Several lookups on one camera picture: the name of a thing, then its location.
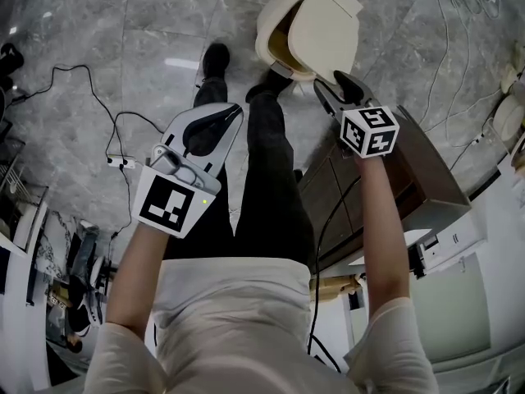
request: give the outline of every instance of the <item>gray marble floor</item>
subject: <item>gray marble floor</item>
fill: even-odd
[[[255,23],[268,0],[0,0],[0,42],[11,41],[25,55],[16,84],[34,91],[51,80],[57,64],[88,64],[94,88],[115,113],[130,109],[166,126],[191,106],[202,77],[199,63],[205,48],[221,40],[231,49],[226,75],[230,101],[244,104],[246,91],[266,67],[254,52]],[[450,0],[441,0],[449,25],[448,56],[445,24],[437,0],[359,0],[359,46],[353,73],[391,106],[403,104],[422,127],[430,129],[447,112],[460,112],[498,89],[515,39],[525,38],[525,0],[501,0],[499,17],[489,19],[461,7],[469,31],[459,22]],[[473,11],[475,2],[470,1]],[[16,32],[10,34],[11,28]],[[461,90],[463,73],[467,67]],[[436,78],[431,98],[431,84]],[[468,113],[436,126],[429,137],[451,165],[480,130],[497,96]],[[296,85],[281,96],[287,135],[295,150],[295,166],[309,159],[331,122],[311,85]],[[90,94],[86,72],[58,72],[52,89],[10,109],[15,133],[27,142],[25,162],[32,178],[50,186],[52,208],[97,223],[111,235],[127,222],[127,193],[118,170],[106,167],[104,148],[111,134],[107,114]],[[125,151],[143,162],[158,135],[145,122],[119,121]],[[239,213],[248,165],[245,121],[226,161],[231,221]],[[469,148],[453,173],[464,190],[473,188],[500,158],[504,149],[487,138]],[[110,151],[117,153],[116,141]],[[131,197],[140,168],[128,171]],[[118,261],[134,226],[113,244]],[[101,253],[107,245],[100,244]]]

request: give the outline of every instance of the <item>black pants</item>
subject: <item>black pants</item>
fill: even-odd
[[[226,102],[222,79],[203,83],[194,106]],[[228,210],[228,184],[222,188],[185,239],[171,237],[164,259],[209,257],[271,257],[311,266],[313,228],[304,211],[293,172],[294,150],[285,136],[285,120],[275,96],[253,98],[248,123],[249,168],[235,236]]]

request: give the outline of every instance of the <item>shirt sleeve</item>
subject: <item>shirt sleeve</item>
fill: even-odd
[[[162,393],[166,381],[162,366],[132,331],[112,323],[100,327],[84,393]]]
[[[438,393],[418,334],[413,303],[398,298],[372,317],[363,339],[345,357],[348,377],[363,390]]]

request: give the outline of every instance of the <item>white cable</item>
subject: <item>white cable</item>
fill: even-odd
[[[492,96],[496,95],[497,93],[499,93],[499,89],[490,94],[490,95],[487,95],[487,96],[484,96],[482,98],[479,98],[475,103],[473,103],[469,108],[467,108],[466,110],[463,110],[462,112],[457,112],[455,114],[451,114],[451,111],[452,111],[452,107],[454,106],[454,102],[457,98],[457,96],[459,95],[459,92],[461,92],[461,89],[463,88],[463,85],[464,85],[464,82],[465,82],[465,78],[467,76],[467,73],[468,73],[468,68],[470,67],[470,57],[471,57],[471,52],[470,52],[470,33],[469,33],[469,30],[468,30],[468,27],[467,25],[465,24],[465,21],[463,20],[463,17],[461,16],[461,12],[459,11],[459,9],[461,8],[461,6],[465,6],[467,11],[469,13],[471,13],[472,15],[478,15],[480,13],[485,12],[485,14],[487,15],[487,17],[489,17],[490,19],[497,19],[499,16],[500,16],[500,5],[498,4],[498,12],[495,16],[492,16],[489,11],[485,8],[484,4],[483,4],[483,0],[474,0],[476,2],[476,4],[480,7],[479,11],[474,11],[469,5],[468,5],[468,1],[467,0],[450,0],[453,8],[456,10],[456,13],[458,14],[458,17],[459,17],[459,20],[461,22],[461,25],[462,27],[464,28],[465,30],[465,34],[467,35],[467,65],[465,66],[465,69],[463,71],[463,75],[462,75],[462,78],[461,78],[461,83],[459,85],[459,88],[456,90],[456,92],[454,93],[454,97],[452,98],[452,101],[450,103],[450,106],[449,106],[449,109],[447,111],[447,114],[446,114],[446,118],[444,120],[441,120],[440,122],[438,122],[437,124],[435,124],[434,126],[432,126],[430,129],[428,129],[427,131],[425,131],[426,133],[433,130],[434,128],[436,128],[437,126],[439,126],[440,124],[442,124],[443,122],[445,123],[445,138],[446,138],[446,141],[447,143],[450,144],[450,146],[452,147],[466,147],[470,144],[464,144],[464,145],[454,145],[454,144],[451,144],[449,142],[449,130],[448,130],[448,120],[451,118],[451,117],[455,117],[456,115],[459,115],[459,114],[463,114],[465,112],[468,112],[473,106],[475,106],[477,103],[481,102],[482,100],[485,100],[485,99],[488,99],[488,98],[491,98]],[[448,54],[449,54],[449,49],[450,49],[450,34],[449,34],[449,26],[448,26],[448,23],[447,23],[447,20],[446,20],[446,16],[445,16],[445,11],[443,10],[443,5],[441,3],[441,0],[437,0],[438,2],[438,5],[439,5],[439,8],[440,8],[440,12],[441,12],[441,16],[443,17],[443,21],[445,22],[445,37],[446,37],[446,47],[445,47],[445,54],[443,55],[443,58],[441,59],[440,61],[440,64],[439,66],[437,67],[437,70],[436,70],[436,74],[434,75],[434,79],[431,83],[431,88],[430,88],[430,91],[429,91],[429,94],[428,94],[428,100],[427,100],[427,109],[422,117],[422,119],[418,122],[419,125],[421,125],[425,119],[427,118],[427,115],[428,113],[430,112],[430,107],[431,107],[431,97],[432,97],[432,91],[434,90],[434,85],[436,84],[437,82],[437,76],[439,75],[439,72],[441,70],[441,66],[443,65],[443,62],[445,61],[445,59],[447,58]]]

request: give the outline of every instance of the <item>bucket lid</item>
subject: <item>bucket lid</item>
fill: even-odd
[[[350,73],[358,47],[359,22],[335,0],[304,0],[288,33],[292,55],[335,84],[334,70]]]

